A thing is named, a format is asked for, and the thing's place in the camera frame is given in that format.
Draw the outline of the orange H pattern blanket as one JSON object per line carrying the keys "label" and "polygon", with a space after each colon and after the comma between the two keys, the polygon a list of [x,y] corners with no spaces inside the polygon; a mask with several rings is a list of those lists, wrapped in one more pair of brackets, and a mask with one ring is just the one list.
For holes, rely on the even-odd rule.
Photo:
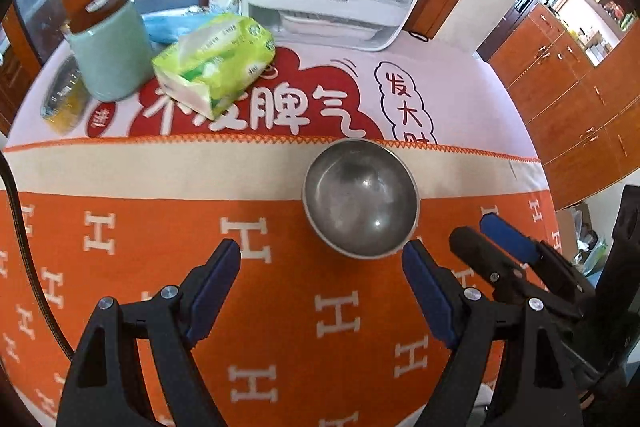
{"label": "orange H pattern blanket", "polygon": [[[15,176],[38,282],[75,348],[98,300],[150,298],[241,247],[238,278],[198,369],[230,426],[395,426],[427,403],[448,351],[428,331],[400,254],[349,258],[314,233],[300,196],[328,142],[215,136],[15,145]],[[525,157],[391,145],[421,197],[413,236],[463,286],[487,284],[448,236],[498,211],[525,234],[558,237],[544,169]],[[52,425],[66,356],[27,282],[1,182],[1,362]]]}

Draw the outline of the wooden cabinet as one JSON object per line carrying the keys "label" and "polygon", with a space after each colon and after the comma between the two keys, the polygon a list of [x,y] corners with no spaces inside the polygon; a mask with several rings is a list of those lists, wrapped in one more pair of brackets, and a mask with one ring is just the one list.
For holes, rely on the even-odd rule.
{"label": "wooden cabinet", "polygon": [[630,0],[515,0],[478,48],[508,91],[556,208],[639,168],[639,12]]}

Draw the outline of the small steel bowl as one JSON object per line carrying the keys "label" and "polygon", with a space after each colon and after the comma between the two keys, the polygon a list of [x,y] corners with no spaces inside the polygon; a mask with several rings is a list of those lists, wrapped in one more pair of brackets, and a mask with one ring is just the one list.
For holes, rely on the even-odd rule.
{"label": "small steel bowl", "polygon": [[326,245],[362,260],[399,251],[420,215],[408,167],[389,148],[366,139],[338,140],[322,150],[307,169],[302,202]]}

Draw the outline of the yellow tin can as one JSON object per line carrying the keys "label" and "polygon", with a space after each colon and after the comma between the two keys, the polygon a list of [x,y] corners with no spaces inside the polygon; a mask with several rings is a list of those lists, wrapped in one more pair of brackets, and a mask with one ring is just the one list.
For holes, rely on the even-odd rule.
{"label": "yellow tin can", "polygon": [[71,132],[81,120],[90,100],[76,58],[67,57],[44,96],[40,115],[57,134]]}

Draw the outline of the mint green canister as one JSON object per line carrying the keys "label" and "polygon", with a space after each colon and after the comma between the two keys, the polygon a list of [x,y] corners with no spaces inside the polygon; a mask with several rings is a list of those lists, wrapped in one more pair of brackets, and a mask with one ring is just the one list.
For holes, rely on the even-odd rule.
{"label": "mint green canister", "polygon": [[128,98],[153,77],[152,46],[134,0],[92,0],[64,30],[82,81],[93,98]]}

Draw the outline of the green tissue pack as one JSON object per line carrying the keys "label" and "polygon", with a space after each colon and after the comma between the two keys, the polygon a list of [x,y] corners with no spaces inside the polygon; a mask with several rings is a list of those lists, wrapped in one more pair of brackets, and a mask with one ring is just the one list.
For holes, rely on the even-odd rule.
{"label": "green tissue pack", "polygon": [[163,91],[209,120],[221,116],[276,55],[271,32],[250,17],[224,13],[152,60]]}

